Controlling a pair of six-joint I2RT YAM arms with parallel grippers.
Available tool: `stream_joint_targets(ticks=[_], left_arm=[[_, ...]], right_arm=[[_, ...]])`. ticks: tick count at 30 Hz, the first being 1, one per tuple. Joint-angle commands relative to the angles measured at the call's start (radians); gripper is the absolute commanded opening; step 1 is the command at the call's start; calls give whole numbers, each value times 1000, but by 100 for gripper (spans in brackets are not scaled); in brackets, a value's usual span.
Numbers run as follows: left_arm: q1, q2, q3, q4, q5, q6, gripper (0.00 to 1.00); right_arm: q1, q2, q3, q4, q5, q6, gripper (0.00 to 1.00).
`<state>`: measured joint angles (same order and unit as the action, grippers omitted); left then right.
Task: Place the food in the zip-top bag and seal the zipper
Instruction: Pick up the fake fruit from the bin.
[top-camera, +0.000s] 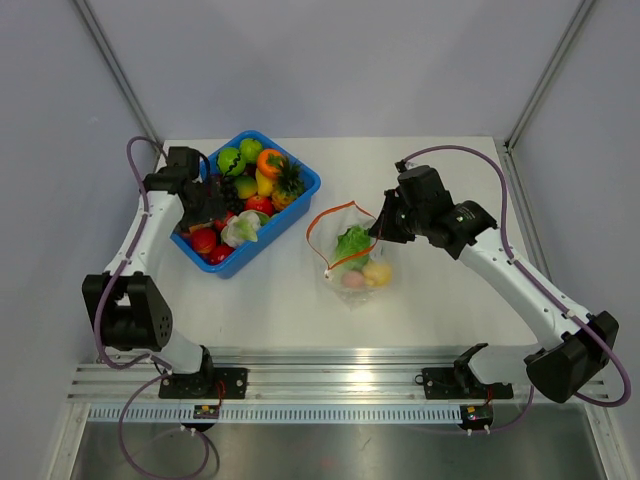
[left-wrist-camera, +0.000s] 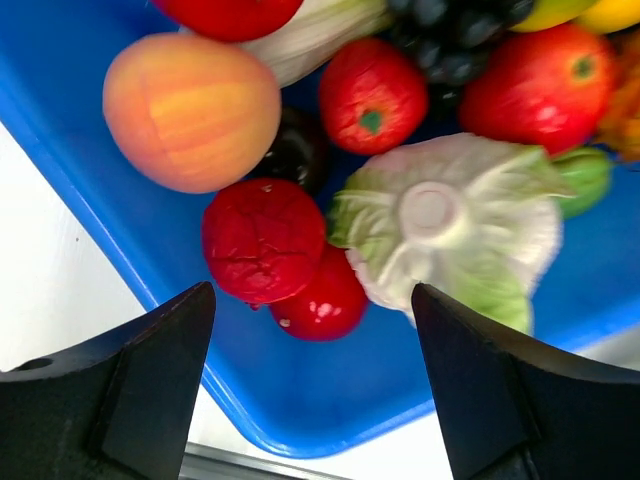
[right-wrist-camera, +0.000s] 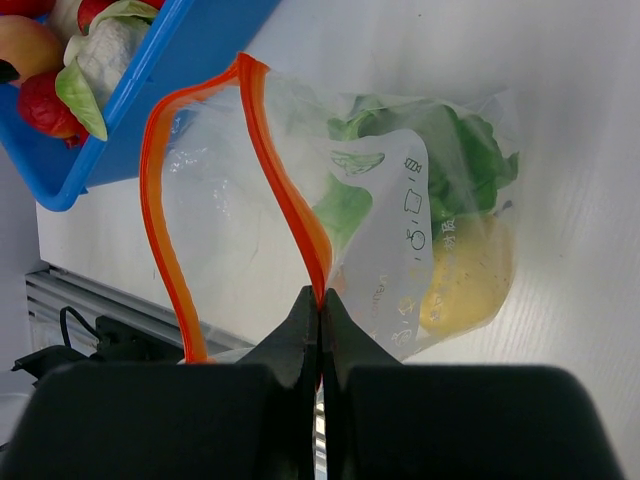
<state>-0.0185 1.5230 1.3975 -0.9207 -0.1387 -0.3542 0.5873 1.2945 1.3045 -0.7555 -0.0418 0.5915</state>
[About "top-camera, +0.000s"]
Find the yellow lemon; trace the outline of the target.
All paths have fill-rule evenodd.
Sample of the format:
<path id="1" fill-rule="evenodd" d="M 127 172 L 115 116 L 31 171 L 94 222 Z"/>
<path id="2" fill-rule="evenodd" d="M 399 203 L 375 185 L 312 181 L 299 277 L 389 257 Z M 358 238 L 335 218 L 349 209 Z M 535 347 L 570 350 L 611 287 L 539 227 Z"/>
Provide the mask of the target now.
<path id="1" fill-rule="evenodd" d="M 363 268 L 362 275 L 365 285 L 372 288 L 381 288 L 388 285 L 393 278 L 392 266 L 388 263 L 379 263 L 370 260 Z"/>

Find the clear zip top bag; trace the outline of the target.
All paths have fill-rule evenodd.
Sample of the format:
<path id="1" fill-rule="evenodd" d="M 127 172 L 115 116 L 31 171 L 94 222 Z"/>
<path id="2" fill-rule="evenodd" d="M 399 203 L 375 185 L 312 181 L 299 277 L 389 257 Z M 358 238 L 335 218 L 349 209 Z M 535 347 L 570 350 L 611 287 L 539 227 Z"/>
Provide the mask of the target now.
<path id="1" fill-rule="evenodd" d="M 368 303 L 393 280 L 382 241 L 369 234 L 375 221 L 373 214 L 349 201 L 320 212 L 305 233 L 320 284 L 350 309 Z"/>

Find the pink egg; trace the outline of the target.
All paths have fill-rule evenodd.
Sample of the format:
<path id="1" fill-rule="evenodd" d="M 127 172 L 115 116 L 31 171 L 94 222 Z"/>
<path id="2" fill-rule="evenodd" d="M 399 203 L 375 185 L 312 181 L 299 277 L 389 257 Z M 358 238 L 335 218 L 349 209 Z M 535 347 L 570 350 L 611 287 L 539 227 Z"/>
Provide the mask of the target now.
<path id="1" fill-rule="evenodd" d="M 363 288 L 365 286 L 365 277 L 360 271 L 350 270 L 342 275 L 341 284 L 349 289 Z"/>

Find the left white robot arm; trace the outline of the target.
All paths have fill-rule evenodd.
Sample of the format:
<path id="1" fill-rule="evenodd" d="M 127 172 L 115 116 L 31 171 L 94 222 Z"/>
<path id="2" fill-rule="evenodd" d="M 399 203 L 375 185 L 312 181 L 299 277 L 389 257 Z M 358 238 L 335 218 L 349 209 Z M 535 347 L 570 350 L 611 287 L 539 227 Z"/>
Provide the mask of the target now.
<path id="1" fill-rule="evenodd" d="M 140 201 L 132 225 L 104 271 L 85 277 L 82 295 L 103 364 L 159 366 L 163 398 L 222 398 L 223 379 L 209 350 L 176 329 L 155 278 L 174 232 L 221 218 L 223 205 L 217 187 L 200 177 L 210 170 L 204 154 L 172 147 L 164 156 L 158 171 L 135 177 Z"/>

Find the green lettuce head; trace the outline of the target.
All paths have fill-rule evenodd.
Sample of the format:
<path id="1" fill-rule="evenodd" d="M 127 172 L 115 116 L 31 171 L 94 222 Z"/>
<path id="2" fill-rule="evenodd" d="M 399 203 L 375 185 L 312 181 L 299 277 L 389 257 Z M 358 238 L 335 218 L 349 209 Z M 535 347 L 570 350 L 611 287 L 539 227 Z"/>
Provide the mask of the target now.
<path id="1" fill-rule="evenodd" d="M 353 225 L 337 237 L 331 264 L 336 264 L 347 257 L 354 256 L 353 259 L 340 264 L 340 267 L 347 270 L 361 270 L 369 261 L 369 254 L 359 255 L 359 253 L 368 249 L 371 245 L 372 238 L 369 236 L 368 230 L 360 225 Z"/>

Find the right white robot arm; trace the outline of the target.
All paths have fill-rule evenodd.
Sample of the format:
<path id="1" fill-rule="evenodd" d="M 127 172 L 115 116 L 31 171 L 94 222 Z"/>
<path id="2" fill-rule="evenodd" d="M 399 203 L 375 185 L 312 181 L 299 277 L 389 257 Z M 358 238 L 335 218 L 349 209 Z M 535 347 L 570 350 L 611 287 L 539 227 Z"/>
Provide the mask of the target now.
<path id="1" fill-rule="evenodd" d="M 438 172 L 402 168 L 385 191 L 370 236 L 395 243 L 425 237 L 484 279 L 536 337 L 523 375 L 541 394 L 564 403 L 609 362 L 619 331 L 608 312 L 597 315 L 568 299 L 504 241 L 497 221 L 478 203 L 456 204 Z"/>

